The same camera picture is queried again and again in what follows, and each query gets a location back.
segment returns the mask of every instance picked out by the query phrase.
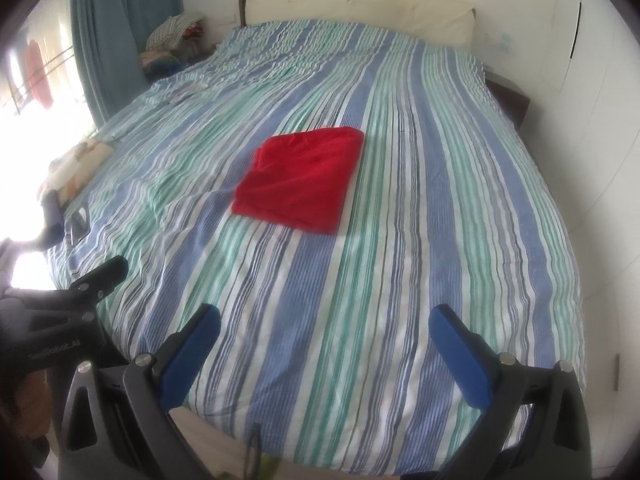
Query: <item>bed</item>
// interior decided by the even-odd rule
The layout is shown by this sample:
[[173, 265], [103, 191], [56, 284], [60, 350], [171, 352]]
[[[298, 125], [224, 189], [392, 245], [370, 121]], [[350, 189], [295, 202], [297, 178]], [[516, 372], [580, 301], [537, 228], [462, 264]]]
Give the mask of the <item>bed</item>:
[[[129, 260], [99, 305], [128, 357], [217, 305], [188, 408], [243, 442], [258, 424], [264, 452], [303, 465], [404, 474], [452, 455], [479, 414], [430, 344], [440, 303], [495, 351], [569, 360], [584, 384], [567, 232], [482, 64], [375, 24], [247, 17], [97, 134], [115, 151], [66, 212], [86, 208], [91, 231], [47, 254], [57, 285]], [[265, 139], [334, 125], [366, 139], [337, 235], [231, 214]]]

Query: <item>bolt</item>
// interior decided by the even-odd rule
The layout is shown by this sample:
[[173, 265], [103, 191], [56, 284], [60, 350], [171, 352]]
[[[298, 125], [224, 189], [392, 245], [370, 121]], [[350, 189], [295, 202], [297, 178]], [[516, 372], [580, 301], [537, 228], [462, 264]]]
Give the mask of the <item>bolt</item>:
[[78, 365], [78, 373], [85, 374], [91, 370], [91, 361], [82, 361]]
[[136, 357], [134, 359], [134, 362], [138, 366], [147, 366], [147, 365], [151, 364], [155, 360], [156, 359], [151, 354], [144, 353], [144, 354], [140, 354], [138, 357]]
[[513, 366], [516, 364], [516, 358], [507, 352], [502, 352], [498, 358], [503, 365]]
[[574, 366], [569, 361], [558, 361], [558, 365], [563, 372], [568, 374], [574, 371]]

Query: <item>beige headboard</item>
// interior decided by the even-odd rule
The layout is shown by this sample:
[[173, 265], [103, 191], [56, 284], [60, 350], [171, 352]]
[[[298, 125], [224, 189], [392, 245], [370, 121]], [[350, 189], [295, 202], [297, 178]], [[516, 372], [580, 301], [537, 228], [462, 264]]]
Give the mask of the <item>beige headboard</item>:
[[359, 22], [467, 51], [476, 22], [473, 5], [461, 0], [240, 0], [240, 4], [243, 25], [304, 18]]

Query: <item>blue gripper pad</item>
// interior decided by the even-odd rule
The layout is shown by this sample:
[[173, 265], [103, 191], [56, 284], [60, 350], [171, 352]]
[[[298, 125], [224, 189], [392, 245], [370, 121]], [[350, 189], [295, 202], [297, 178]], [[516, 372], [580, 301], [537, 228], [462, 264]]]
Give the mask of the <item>blue gripper pad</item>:
[[493, 399], [493, 380], [483, 366], [470, 332], [447, 305], [439, 305], [429, 316], [429, 336], [460, 388], [466, 403], [482, 411]]
[[190, 333], [182, 341], [175, 351], [174, 357], [159, 377], [160, 407], [165, 413], [182, 405], [193, 381], [220, 335], [222, 325], [220, 311], [212, 305], [203, 305], [200, 308], [205, 308], [206, 312], [192, 330], [190, 330], [191, 320], [182, 329], [183, 331], [190, 330]]

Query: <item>folded red towel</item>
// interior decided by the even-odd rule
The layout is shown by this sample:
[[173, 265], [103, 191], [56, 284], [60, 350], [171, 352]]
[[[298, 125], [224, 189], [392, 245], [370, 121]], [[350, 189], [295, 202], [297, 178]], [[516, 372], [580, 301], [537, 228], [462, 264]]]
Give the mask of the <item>folded red towel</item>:
[[267, 139], [236, 188], [233, 213], [335, 233], [364, 134], [342, 126]]

